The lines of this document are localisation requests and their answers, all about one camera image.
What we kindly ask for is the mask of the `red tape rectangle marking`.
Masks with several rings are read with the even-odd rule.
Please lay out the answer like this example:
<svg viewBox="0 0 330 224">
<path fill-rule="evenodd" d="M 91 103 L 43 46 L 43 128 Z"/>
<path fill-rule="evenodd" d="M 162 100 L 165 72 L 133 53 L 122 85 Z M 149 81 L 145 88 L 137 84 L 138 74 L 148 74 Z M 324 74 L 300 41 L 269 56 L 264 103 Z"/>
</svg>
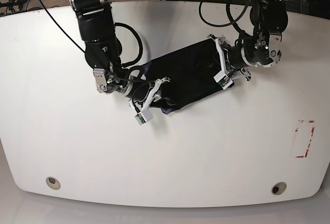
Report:
<svg viewBox="0 0 330 224">
<path fill-rule="evenodd" d="M 295 158 L 307 157 L 314 135 L 315 124 L 314 120 L 298 120 L 292 143 L 292 152 Z"/>
</svg>

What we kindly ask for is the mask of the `black printed T-shirt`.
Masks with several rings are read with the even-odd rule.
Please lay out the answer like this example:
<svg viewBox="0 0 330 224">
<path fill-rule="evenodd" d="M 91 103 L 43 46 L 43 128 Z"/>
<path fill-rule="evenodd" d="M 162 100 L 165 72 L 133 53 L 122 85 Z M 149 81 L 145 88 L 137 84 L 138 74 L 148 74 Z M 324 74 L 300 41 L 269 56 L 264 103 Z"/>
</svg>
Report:
<svg viewBox="0 0 330 224">
<path fill-rule="evenodd" d="M 214 79 L 220 71 L 220 63 L 213 39 L 173 51 L 142 67 L 148 81 L 170 78 L 160 87 L 161 100 L 151 103 L 152 108 L 160 108 L 164 114 L 223 90 Z"/>
</svg>

